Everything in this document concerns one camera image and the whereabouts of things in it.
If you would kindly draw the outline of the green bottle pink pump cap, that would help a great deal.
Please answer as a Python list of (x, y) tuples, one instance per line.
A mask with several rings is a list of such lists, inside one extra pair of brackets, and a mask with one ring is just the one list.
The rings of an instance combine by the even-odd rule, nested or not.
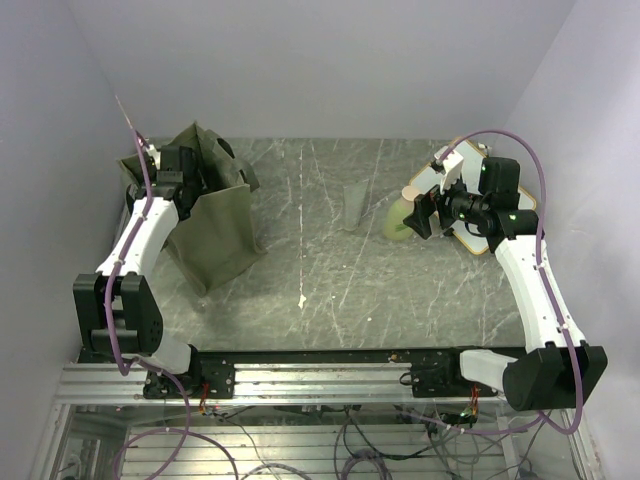
[(404, 241), (413, 235), (413, 230), (404, 224), (404, 219), (414, 211), (414, 200), (420, 191), (414, 186), (405, 186), (400, 196), (391, 204), (383, 225), (383, 235), (392, 241)]

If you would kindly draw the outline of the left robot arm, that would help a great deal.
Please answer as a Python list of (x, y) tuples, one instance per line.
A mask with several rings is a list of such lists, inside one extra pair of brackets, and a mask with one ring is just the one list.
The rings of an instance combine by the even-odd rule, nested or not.
[(139, 153), (144, 186), (123, 234), (96, 271), (73, 284), (79, 329), (86, 350), (111, 356), (124, 373), (138, 361), (169, 372), (170, 387), (192, 397), (204, 383), (197, 350), (164, 332), (147, 276), (171, 232), (190, 216), (204, 182), (189, 147), (149, 145)]

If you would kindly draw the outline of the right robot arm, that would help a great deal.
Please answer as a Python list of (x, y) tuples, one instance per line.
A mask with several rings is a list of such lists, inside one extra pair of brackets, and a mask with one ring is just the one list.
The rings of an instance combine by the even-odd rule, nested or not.
[(562, 299), (546, 254), (538, 214), (519, 206), (520, 165), (488, 157), (479, 168), (478, 190), (463, 179), (464, 160), (450, 154), (430, 163), (436, 182), (418, 194), (403, 221), (428, 239), (460, 221), (476, 228), (495, 255), (512, 289), (525, 334), (524, 355), (513, 358), (489, 349), (467, 349), (440, 373), (450, 394), (475, 383), (505, 395), (516, 411), (578, 410), (607, 367), (604, 349), (590, 345)]

